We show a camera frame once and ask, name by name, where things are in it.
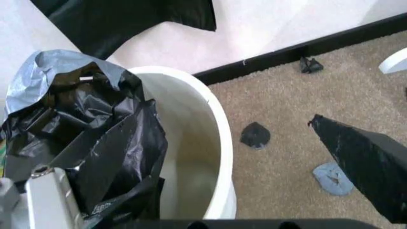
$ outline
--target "trash bag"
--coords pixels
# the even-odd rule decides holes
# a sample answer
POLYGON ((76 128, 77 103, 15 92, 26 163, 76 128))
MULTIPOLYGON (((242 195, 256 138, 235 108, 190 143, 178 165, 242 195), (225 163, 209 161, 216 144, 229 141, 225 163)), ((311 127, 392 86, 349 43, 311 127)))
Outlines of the trash bag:
POLYGON ((159 218, 167 141, 155 101, 129 71, 77 52, 36 52, 9 86, 2 129, 5 176, 18 183, 38 165, 64 168, 93 227, 124 212, 159 218))
POLYGON ((100 59, 108 58, 134 35, 164 21, 216 30, 211 0, 31 1, 81 52, 100 59))
POLYGON ((309 125, 349 180, 391 223, 407 223, 407 148, 319 114, 309 125))

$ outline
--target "torn plastic piece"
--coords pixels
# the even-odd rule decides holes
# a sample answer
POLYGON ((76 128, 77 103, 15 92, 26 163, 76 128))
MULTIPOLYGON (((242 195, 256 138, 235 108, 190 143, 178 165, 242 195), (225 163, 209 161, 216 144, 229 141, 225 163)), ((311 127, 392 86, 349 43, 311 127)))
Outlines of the torn plastic piece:
POLYGON ((90 216, 85 218, 85 228, 128 228, 139 219, 155 219, 151 216, 160 215, 160 196, 164 186, 164 179, 159 178, 154 184, 150 177, 143 180, 129 192, 98 204, 90 216), (151 198, 139 198, 150 192, 151 198), (134 206, 145 205, 145 208, 134 206))
POLYGON ((302 73, 314 73, 324 69, 324 66, 316 61, 315 58, 309 60, 306 57, 301 57, 300 67, 302 73))
POLYGON ((345 196, 353 189, 353 184, 346 177, 337 163, 329 162, 316 167, 313 172, 321 187, 332 195, 345 196))
POLYGON ((75 179, 71 179, 71 186, 81 211, 92 212, 122 167, 131 137, 136 131, 137 121, 134 116, 131 114, 110 128, 75 169, 78 172, 75 179))
POLYGON ((240 142, 253 149, 262 149, 270 140, 270 131, 257 122, 251 123, 244 128, 240 142))
POLYGON ((101 59, 164 21, 216 30, 212 0, 31 1, 82 53, 101 59))
POLYGON ((407 148, 316 114, 309 123, 349 180, 391 223, 407 223, 407 148))

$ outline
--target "black plastic scrap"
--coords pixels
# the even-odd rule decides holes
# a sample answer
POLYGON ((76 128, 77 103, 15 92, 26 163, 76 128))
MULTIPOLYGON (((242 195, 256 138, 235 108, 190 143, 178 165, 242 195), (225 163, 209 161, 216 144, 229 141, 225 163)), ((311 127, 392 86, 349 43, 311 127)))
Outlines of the black plastic scrap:
POLYGON ((164 21, 216 30, 212 0, 31 1, 82 53, 100 59, 164 21))
POLYGON ((159 219, 167 141, 137 76, 82 53, 37 52, 5 111, 6 177, 24 183, 38 164, 64 168, 92 227, 159 219))
POLYGON ((244 128, 240 142, 253 149, 262 149, 270 140, 270 132, 257 122, 251 123, 244 128))
POLYGON ((392 223, 407 223, 407 148, 319 114, 308 124, 376 210, 392 223))
POLYGON ((300 67, 302 73, 314 73, 324 69, 324 66, 316 61, 315 58, 309 60, 306 57, 301 57, 300 67))

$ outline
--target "carpet floor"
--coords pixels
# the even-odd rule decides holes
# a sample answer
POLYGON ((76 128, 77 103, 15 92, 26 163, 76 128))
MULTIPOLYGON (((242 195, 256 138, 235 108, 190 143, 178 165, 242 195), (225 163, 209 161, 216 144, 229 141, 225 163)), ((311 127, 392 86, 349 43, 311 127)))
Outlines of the carpet floor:
POLYGON ((407 146, 407 72, 378 69, 406 47, 407 32, 401 32, 316 56, 325 67, 318 73, 302 74, 293 62, 210 86, 232 131, 239 219, 348 218, 404 228, 390 224, 355 188, 345 197, 322 190, 312 170, 333 158, 307 122, 321 114, 407 146), (239 141, 251 122, 271 132, 264 149, 239 141))

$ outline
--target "black edge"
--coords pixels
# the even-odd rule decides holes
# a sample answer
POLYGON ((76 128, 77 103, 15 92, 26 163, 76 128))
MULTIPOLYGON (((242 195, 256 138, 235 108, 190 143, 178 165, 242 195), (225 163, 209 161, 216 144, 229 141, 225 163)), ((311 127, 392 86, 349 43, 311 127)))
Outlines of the black edge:
POLYGON ((270 67, 298 61, 301 56, 319 55, 405 30, 407 30, 407 13, 294 45, 275 52, 269 52, 243 61, 196 73, 194 76, 204 84, 211 85, 232 80, 270 67))

